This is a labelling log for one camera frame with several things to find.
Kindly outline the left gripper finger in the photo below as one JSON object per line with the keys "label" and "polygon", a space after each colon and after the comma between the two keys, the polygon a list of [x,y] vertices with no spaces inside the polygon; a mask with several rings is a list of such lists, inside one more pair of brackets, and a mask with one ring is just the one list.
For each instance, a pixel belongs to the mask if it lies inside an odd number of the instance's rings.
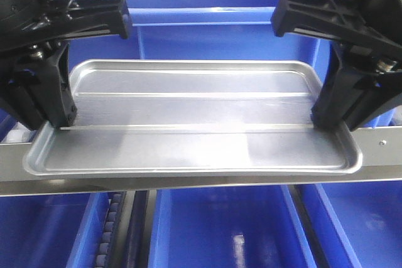
{"label": "left gripper finger", "polygon": [[29,130],[38,130],[45,118],[14,75],[14,63],[14,58],[1,59],[1,108]]}

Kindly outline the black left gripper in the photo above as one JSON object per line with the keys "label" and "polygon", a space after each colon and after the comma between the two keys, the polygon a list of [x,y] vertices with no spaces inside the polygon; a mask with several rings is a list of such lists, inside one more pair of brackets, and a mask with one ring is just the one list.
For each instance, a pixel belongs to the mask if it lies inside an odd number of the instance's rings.
{"label": "black left gripper", "polygon": [[[54,128],[71,126],[77,115],[64,41],[126,39],[130,30],[126,0],[1,0],[1,59],[25,56],[16,62],[14,75]],[[37,51],[41,59],[29,56]]]}

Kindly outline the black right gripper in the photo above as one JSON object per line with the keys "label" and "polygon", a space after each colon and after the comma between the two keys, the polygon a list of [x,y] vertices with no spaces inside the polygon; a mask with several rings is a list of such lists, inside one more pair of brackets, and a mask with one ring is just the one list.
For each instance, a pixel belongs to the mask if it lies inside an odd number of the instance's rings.
{"label": "black right gripper", "polygon": [[344,123],[354,131],[401,105],[401,0],[279,0],[271,24],[278,37],[297,33],[339,43],[330,46],[312,107],[315,127]]}

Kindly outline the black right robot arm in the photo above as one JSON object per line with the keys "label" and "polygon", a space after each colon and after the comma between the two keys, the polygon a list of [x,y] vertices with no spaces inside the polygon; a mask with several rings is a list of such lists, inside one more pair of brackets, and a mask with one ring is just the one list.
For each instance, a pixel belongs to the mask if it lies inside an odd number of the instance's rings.
{"label": "black right robot arm", "polygon": [[401,104],[401,0],[279,0],[271,24],[330,42],[316,127],[353,131]]}

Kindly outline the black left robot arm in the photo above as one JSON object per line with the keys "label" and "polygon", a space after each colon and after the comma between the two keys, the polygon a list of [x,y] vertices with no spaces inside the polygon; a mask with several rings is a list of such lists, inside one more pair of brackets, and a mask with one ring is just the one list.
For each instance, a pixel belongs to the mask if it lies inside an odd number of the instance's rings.
{"label": "black left robot arm", "polygon": [[131,26],[126,0],[1,0],[1,108],[31,130],[71,126],[70,40]]}

